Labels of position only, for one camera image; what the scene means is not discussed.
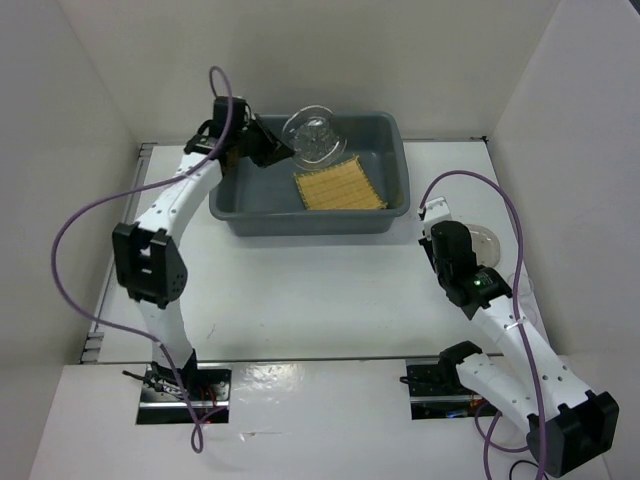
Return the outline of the clear glass plate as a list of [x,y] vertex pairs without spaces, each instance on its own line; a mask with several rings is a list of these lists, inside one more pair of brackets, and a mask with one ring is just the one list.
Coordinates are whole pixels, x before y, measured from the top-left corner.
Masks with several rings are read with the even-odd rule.
[[495,268],[501,259],[501,247],[497,235],[490,229],[467,224],[469,229],[472,250],[476,255],[477,262],[485,267]]
[[281,130],[282,141],[294,151],[294,163],[316,171],[338,161],[347,138],[334,113],[321,105],[310,105],[292,115]]

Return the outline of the yellow bamboo placemat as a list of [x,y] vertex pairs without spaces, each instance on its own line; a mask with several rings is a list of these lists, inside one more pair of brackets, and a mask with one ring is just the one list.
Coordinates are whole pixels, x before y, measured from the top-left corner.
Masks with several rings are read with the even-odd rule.
[[293,176],[307,210],[383,210],[387,203],[375,190],[358,155],[311,173]]

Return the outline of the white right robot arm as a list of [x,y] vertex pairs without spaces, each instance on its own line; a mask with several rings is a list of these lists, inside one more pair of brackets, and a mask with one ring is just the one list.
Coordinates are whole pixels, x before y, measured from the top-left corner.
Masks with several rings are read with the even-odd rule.
[[509,364],[503,370],[480,347],[461,342],[440,354],[441,387],[488,400],[524,433],[549,476],[560,478],[608,451],[620,411],[613,396],[595,392],[528,320],[515,317],[511,285],[478,263],[464,224],[428,222],[423,233],[420,243],[446,297]]

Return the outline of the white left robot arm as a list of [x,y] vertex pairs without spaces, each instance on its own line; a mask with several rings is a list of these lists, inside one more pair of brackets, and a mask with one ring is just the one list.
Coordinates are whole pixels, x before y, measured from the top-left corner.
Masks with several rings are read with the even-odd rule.
[[180,297],[188,270],[179,252],[196,210],[240,159],[260,168],[293,155],[241,97],[221,96],[213,116],[187,142],[176,172],[152,205],[130,224],[112,232],[118,284],[142,314],[152,338],[153,373],[176,399],[199,387],[197,357],[187,338]]

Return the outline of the clear glass cup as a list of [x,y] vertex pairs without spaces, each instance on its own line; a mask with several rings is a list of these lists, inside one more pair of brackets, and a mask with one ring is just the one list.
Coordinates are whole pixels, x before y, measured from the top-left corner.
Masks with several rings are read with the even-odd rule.
[[[511,274],[507,283],[511,288],[514,287],[514,282],[516,279],[515,274]],[[518,279],[518,302],[520,307],[521,316],[528,320],[534,327],[537,326],[539,322],[539,311],[537,307],[537,302],[534,295],[534,284],[533,281],[529,278],[526,273],[521,273]]]

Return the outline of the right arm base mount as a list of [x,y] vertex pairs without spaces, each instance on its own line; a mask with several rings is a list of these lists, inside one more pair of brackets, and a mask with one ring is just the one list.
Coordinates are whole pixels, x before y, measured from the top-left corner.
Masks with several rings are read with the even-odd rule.
[[399,381],[407,387],[413,420],[470,418],[486,404],[477,393],[449,385],[436,357],[407,360]]

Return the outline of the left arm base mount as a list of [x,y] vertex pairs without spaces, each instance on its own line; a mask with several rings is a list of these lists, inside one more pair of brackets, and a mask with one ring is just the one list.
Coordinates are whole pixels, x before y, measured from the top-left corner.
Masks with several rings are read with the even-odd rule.
[[[141,383],[136,423],[138,425],[192,424],[179,388],[157,377],[150,365],[143,374],[123,370],[122,374]],[[199,371],[189,399],[196,417],[205,424],[225,424],[229,421],[231,370],[204,368]]]

